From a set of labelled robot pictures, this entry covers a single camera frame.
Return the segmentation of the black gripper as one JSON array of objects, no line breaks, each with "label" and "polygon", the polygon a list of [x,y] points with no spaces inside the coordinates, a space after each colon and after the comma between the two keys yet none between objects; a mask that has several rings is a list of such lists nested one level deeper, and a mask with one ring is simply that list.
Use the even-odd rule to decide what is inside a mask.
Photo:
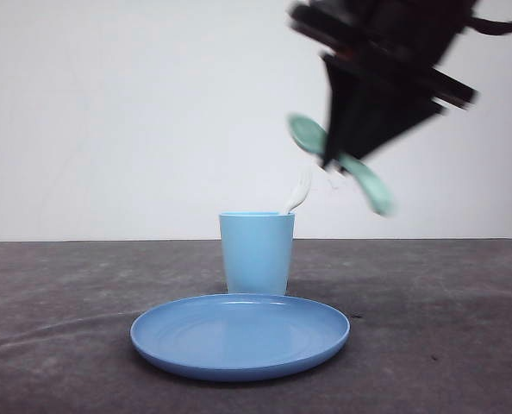
[{"label": "black gripper", "polygon": [[473,1],[295,1],[290,25],[354,61],[322,59],[330,84],[322,167],[348,154],[361,160],[476,91],[435,69],[469,25]]}]

